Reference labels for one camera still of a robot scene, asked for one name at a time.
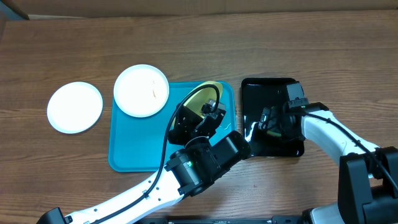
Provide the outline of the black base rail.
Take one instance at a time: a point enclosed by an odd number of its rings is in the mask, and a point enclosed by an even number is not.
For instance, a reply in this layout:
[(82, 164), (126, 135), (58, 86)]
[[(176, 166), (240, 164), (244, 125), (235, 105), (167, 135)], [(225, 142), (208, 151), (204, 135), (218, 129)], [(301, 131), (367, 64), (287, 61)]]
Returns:
[(143, 218), (136, 224), (304, 224), (300, 215), (275, 215), (271, 218), (205, 218), (199, 216), (175, 216)]

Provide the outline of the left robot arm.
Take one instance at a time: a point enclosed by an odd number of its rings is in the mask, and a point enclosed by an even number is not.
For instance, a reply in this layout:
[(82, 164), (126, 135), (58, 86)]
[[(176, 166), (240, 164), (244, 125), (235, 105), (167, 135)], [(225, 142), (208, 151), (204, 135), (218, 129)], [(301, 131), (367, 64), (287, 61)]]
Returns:
[(215, 183), (232, 166), (250, 155), (250, 147), (237, 131), (215, 145), (207, 136), (187, 137), (161, 170), (131, 189), (91, 208), (63, 215), (56, 207), (39, 223), (134, 223), (186, 197), (194, 197)]

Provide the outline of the teal plastic serving tray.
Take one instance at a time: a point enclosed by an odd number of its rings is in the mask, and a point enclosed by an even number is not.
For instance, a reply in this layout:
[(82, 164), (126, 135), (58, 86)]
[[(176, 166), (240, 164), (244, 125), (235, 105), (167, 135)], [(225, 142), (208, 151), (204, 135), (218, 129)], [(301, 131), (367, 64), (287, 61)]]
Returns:
[(200, 82), (171, 83), (169, 98), (157, 114), (135, 118), (113, 102), (108, 162), (117, 172), (155, 172), (160, 165), (165, 129), (176, 105)]

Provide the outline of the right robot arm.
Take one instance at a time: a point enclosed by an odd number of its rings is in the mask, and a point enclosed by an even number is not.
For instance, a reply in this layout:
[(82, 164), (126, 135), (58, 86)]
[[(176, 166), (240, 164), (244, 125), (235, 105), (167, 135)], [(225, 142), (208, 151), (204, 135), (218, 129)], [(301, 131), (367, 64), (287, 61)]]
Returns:
[(397, 148), (359, 137), (320, 102), (264, 108), (259, 129), (312, 141), (339, 167), (338, 200), (304, 211), (301, 223), (397, 223)]

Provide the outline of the green and yellow sponge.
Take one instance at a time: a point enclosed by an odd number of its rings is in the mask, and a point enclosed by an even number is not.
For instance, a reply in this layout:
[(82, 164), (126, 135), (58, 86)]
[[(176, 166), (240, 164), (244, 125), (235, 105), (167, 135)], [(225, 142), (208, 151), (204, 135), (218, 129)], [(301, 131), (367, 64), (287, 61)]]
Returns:
[(274, 131), (271, 131), (271, 130), (267, 130), (266, 133), (268, 135), (270, 135), (270, 136), (277, 137), (277, 138), (280, 138), (282, 136), (281, 133), (277, 133), (277, 132), (274, 132)]

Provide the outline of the white plate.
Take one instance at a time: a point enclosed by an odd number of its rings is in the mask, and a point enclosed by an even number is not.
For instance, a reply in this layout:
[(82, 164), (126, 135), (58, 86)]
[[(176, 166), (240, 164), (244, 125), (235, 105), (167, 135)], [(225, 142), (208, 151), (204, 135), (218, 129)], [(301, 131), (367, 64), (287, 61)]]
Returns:
[(152, 65), (133, 65), (117, 77), (113, 97), (119, 109), (129, 116), (149, 117), (165, 106), (169, 82), (164, 73)]
[(60, 87), (49, 99), (47, 119), (64, 134), (77, 134), (90, 129), (99, 120), (103, 98), (87, 82), (72, 82)]

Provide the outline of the yellow-green plate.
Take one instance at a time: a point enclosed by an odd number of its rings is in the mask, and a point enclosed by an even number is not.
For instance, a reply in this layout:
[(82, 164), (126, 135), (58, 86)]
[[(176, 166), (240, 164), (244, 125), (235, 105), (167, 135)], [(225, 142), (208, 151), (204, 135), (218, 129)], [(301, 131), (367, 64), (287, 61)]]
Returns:
[[(216, 90), (212, 87), (200, 89), (200, 87), (204, 85), (214, 85), (217, 87), (219, 95), (217, 95)], [(205, 116), (207, 115), (206, 114), (203, 116), (200, 113), (201, 107), (209, 99), (215, 101), (219, 100), (223, 94), (223, 86), (220, 82), (207, 81), (198, 85), (190, 93), (193, 93), (193, 95), (177, 111), (173, 119), (173, 129), (176, 129), (180, 124), (186, 124), (187, 126), (193, 126), (193, 128), (196, 128), (202, 121), (205, 120)]]

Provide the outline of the black rectangular water tray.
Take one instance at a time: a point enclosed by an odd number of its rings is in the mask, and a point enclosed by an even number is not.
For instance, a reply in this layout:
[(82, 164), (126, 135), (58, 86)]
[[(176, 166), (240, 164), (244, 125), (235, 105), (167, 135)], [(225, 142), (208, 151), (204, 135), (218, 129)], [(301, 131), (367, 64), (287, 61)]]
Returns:
[(305, 147), (302, 140), (281, 140), (260, 129), (264, 108), (282, 106), (289, 100), (286, 86), (293, 78), (245, 78), (241, 82), (243, 135), (252, 156), (300, 157)]

